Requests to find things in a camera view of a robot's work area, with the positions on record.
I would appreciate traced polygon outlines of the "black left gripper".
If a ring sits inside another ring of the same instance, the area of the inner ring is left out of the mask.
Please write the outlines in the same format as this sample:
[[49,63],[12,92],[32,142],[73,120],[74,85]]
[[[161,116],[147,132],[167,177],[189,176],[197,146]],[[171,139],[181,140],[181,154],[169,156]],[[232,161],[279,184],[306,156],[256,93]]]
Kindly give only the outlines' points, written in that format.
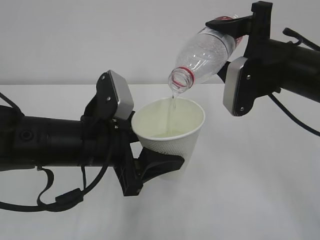
[[139,140],[132,130],[131,120],[114,117],[111,123],[113,132],[110,163],[125,197],[138,196],[144,183],[178,171],[184,164],[184,158],[179,155],[159,153],[145,147],[142,148],[139,157],[134,158],[131,143]]

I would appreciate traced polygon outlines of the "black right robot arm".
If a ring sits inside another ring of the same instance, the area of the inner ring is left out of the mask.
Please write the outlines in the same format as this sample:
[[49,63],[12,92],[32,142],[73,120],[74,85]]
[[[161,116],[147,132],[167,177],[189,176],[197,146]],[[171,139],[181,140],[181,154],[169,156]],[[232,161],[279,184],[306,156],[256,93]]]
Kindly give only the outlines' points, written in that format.
[[297,42],[271,39],[272,7],[271,2],[254,2],[252,15],[205,24],[235,39],[248,36],[243,56],[227,62],[218,72],[224,81],[223,105],[233,116],[246,115],[255,99],[282,89],[320,100],[319,46],[289,28],[283,33]]

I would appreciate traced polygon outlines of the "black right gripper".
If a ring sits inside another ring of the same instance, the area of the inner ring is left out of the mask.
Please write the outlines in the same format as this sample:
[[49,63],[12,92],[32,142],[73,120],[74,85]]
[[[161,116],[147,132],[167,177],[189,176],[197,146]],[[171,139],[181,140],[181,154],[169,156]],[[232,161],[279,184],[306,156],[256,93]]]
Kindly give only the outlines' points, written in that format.
[[[273,3],[267,1],[257,1],[251,5],[252,15],[235,19],[213,19],[205,23],[205,26],[231,37],[242,37],[248,35],[248,42],[244,52],[244,57],[253,58],[259,52],[271,34],[271,14]],[[227,61],[218,71],[217,75],[224,83],[228,66]]]

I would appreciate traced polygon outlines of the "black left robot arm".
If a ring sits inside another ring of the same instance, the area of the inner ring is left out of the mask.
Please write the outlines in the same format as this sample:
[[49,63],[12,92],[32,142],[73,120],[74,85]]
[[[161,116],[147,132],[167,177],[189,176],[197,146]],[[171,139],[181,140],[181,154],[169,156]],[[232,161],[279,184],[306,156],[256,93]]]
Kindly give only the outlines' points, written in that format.
[[96,93],[80,120],[24,115],[16,105],[0,108],[0,169],[35,167],[112,167],[125,196],[136,196],[143,184],[179,170],[179,153],[144,147],[133,157],[134,101],[127,81],[109,70],[96,83]]

